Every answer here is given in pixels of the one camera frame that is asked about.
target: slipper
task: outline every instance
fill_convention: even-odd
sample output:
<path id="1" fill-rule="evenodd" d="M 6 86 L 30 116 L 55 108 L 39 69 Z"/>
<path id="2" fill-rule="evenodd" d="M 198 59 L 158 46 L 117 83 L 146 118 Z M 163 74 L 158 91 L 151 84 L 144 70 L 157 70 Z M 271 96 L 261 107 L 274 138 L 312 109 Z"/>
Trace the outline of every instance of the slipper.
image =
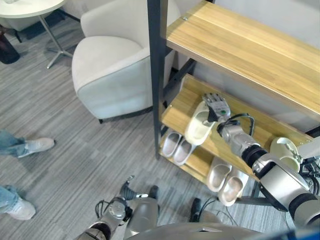
<path id="1" fill-rule="evenodd" d="M 233 167 L 218 193 L 219 201 L 227 207 L 233 205 L 241 196 L 248 179 L 248 175 Z"/>
<path id="2" fill-rule="evenodd" d="M 300 171 L 300 164 L 303 159 L 298 154 L 296 145 L 286 137 L 276 137 L 270 146 L 270 153 L 280 159 L 281 162 L 286 164 L 289 168 Z"/>
<path id="3" fill-rule="evenodd" d="M 162 148 L 162 154 L 166 158 L 170 158 L 174 154 L 181 138 L 182 138 L 182 135 L 176 131 L 172 131 L 168 134 L 168 136 L 164 140 L 164 144 Z"/>
<path id="4" fill-rule="evenodd" d="M 185 129 L 185 139 L 196 146 L 204 143 L 207 139 L 215 121 L 208 122 L 209 108 L 205 101 L 200 102 L 198 107 L 195 109 L 191 121 Z"/>
<path id="5" fill-rule="evenodd" d="M 185 138 L 183 138 L 173 155 L 174 164 L 177 166 L 185 164 L 195 148 L 195 145 L 192 145 Z"/>
<path id="6" fill-rule="evenodd" d="M 206 178 L 207 187 L 213 192 L 219 192 L 225 183 L 227 175 L 231 172 L 232 165 L 215 156 L 212 160 L 209 174 Z"/>

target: shelf board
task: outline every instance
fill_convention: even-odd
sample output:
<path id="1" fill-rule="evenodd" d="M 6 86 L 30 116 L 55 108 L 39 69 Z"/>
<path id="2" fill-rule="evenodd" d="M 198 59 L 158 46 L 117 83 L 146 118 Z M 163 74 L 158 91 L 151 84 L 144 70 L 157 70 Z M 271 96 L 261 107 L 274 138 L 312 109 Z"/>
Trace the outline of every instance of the shelf board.
<path id="1" fill-rule="evenodd" d="M 165 157 L 162 152 L 160 154 L 174 164 L 172 157 Z M 179 166 L 182 170 L 192 175 L 200 182 L 206 184 L 207 175 L 211 166 L 213 155 L 201 147 L 197 147 L 188 158 L 187 162 Z"/>
<path id="2" fill-rule="evenodd" d="M 320 120 L 320 50 L 207 1 L 167 28 L 167 45 Z"/>
<path id="3" fill-rule="evenodd" d="M 232 115 L 249 113 L 251 116 L 253 116 L 255 119 L 255 130 L 253 137 L 267 150 L 269 150 L 271 141 L 275 137 L 287 137 L 291 139 L 297 146 L 301 143 L 308 143 L 310 140 L 312 140 L 310 136 L 299 132 L 295 128 L 285 123 L 275 120 L 250 106 L 247 106 L 237 98 L 228 95 L 205 82 L 201 82 L 189 74 L 184 77 L 183 85 L 179 94 L 174 98 L 172 103 L 163 113 L 162 123 L 184 135 L 187 125 L 190 122 L 196 107 L 202 101 L 201 96 L 204 93 L 220 93 L 228 102 Z M 249 120 L 244 118 L 240 119 L 240 122 L 244 131 L 248 133 L 250 126 Z M 200 147 L 204 148 L 213 156 L 220 157 L 221 159 L 229 162 L 234 167 L 240 169 L 251 177 L 255 177 L 250 167 L 248 167 L 241 158 L 235 156 L 231 152 L 230 147 L 217 133 L 216 128 L 217 125 L 213 126 L 210 136 Z M 201 170 L 200 172 L 206 176 L 208 174 L 210 164 L 207 164 L 205 168 L 208 168 L 207 171 Z"/>

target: chair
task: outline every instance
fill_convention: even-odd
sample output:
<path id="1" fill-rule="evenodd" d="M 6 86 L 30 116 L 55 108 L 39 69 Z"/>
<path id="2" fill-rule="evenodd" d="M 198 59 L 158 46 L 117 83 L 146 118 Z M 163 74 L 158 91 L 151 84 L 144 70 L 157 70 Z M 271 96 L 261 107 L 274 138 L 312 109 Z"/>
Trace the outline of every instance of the chair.
<path id="1" fill-rule="evenodd" d="M 180 16 L 168 1 L 168 24 Z M 72 59 L 75 92 L 99 120 L 152 106 L 147 0 L 115 0 L 82 15 L 85 38 Z M 165 61 L 164 83 L 173 64 Z"/>

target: person's leg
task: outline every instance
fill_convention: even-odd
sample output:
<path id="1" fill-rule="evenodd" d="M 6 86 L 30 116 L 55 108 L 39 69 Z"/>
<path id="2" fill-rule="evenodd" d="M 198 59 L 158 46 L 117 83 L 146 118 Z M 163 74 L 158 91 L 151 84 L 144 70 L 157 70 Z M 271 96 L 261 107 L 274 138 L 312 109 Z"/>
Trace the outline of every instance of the person's leg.
<path id="1" fill-rule="evenodd" d="M 8 131 L 0 130 L 0 155 L 18 157 L 26 153 L 26 141 L 23 137 L 16 138 Z"/>
<path id="2" fill-rule="evenodd" d="M 12 186 L 0 186 L 0 213 L 10 211 L 17 204 L 19 195 Z"/>
<path id="3" fill-rule="evenodd" d="M 0 213 L 7 213 L 17 220 L 29 220 L 36 214 L 36 209 L 18 195 L 15 187 L 0 186 Z"/>
<path id="4" fill-rule="evenodd" d="M 42 137 L 36 140 L 16 138 L 6 130 L 0 130 L 0 155 L 12 155 L 23 158 L 30 154 L 46 151 L 55 145 L 51 138 Z"/>

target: round table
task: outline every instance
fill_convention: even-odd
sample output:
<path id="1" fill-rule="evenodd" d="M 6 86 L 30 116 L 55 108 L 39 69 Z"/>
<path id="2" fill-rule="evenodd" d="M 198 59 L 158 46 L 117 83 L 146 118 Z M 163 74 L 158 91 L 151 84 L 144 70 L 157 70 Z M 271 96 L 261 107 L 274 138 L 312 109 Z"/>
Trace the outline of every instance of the round table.
<path id="1" fill-rule="evenodd" d="M 57 54 L 51 60 L 51 62 L 46 67 L 49 69 L 60 55 L 65 55 L 72 58 L 72 54 L 64 50 L 61 45 L 58 43 L 57 39 L 51 32 L 46 20 L 42 16 L 43 14 L 52 12 L 60 8 L 65 4 L 67 0 L 18 0 L 14 3 L 6 3 L 4 0 L 0 0 L 0 17 L 6 19 L 18 19 L 18 18 L 27 18 L 38 16 L 43 27 L 50 35 L 52 41 L 55 43 L 58 50 Z"/>

